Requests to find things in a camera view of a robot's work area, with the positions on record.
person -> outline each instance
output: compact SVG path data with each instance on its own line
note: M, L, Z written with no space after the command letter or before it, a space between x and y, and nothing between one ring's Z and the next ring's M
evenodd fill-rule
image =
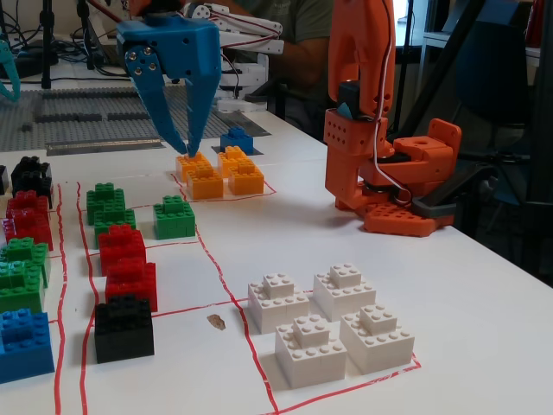
M286 81L286 120L313 137L322 135L327 107L328 43L334 0L212 0L242 16L283 25L283 54L269 55L271 77ZM237 53L238 61L256 61Z

white robotic arm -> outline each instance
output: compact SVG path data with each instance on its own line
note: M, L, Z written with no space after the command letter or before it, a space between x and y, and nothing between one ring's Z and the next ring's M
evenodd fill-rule
M256 17L234 15L227 7L218 4L188 4L183 11L184 16L189 18L205 19L215 23L219 27L222 48L259 54L257 63L232 64L221 57L223 74L216 95L218 110L265 110L266 103L246 102L244 96L269 80L269 59L266 55L283 53L284 41L278 39L283 32L283 25Z

red lego brick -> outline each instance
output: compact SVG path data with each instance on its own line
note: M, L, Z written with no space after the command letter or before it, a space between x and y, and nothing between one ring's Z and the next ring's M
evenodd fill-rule
M130 225L113 225L108 233L98 237L102 275L107 275L110 266L122 258L141 259L146 262L146 248L140 231L133 231Z
M16 210L33 209L41 214L47 222L50 222L48 216L48 198L46 196L37 196L34 190L28 192L17 192L13 199L8 200L6 208L6 218L13 219L13 213Z
M137 300L149 300L150 308L157 311L156 264L123 258L107 270L105 299L133 294Z
M12 219L2 221L6 242L10 242L14 238L33 238L36 244L45 243L48 244L49 251L54 250L50 225L42 214L33 208L26 208L13 210L11 217Z

table surface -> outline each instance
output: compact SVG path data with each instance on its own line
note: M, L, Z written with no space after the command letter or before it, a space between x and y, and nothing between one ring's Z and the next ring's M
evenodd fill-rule
M264 154L253 158L265 174L265 194L193 202L196 238L157 241L153 235L151 205L164 195L187 194L173 177L171 149L36 152L51 163L55 182L45 308L56 373L1 385L3 412L550 411L550 288L451 227L424 239L362 232L361 221L337 211L324 188L325 147L269 113L250 118L272 134L256 138ZM212 163L215 143L201 145ZM0 154L0 164L11 171L21 156ZM124 189L135 209L148 261L156 263L160 307L155 356L97 365L91 315L104 299L105 279L83 220L86 191L108 181ZM6 200L0 199L1 209ZM348 361L343 381L289 390L271 353L274 335L260 335L250 319L247 284L284 271L308 291L315 273L340 262L356 264L377 289L377 301L414 333L416 361L368 376ZM212 314L225 321L224 331L208 322Z

gray lego baseplate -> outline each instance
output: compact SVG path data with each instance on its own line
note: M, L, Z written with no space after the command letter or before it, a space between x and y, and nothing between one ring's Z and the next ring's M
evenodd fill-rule
M167 86L165 96L176 129L186 137L186 87ZM212 112L204 138L219 138L234 125L244 126L255 136L269 134L251 124L243 114L225 122ZM44 150L53 144L102 146L153 137L158 137L156 129L132 87L27 91L16 103L0 97L0 151Z

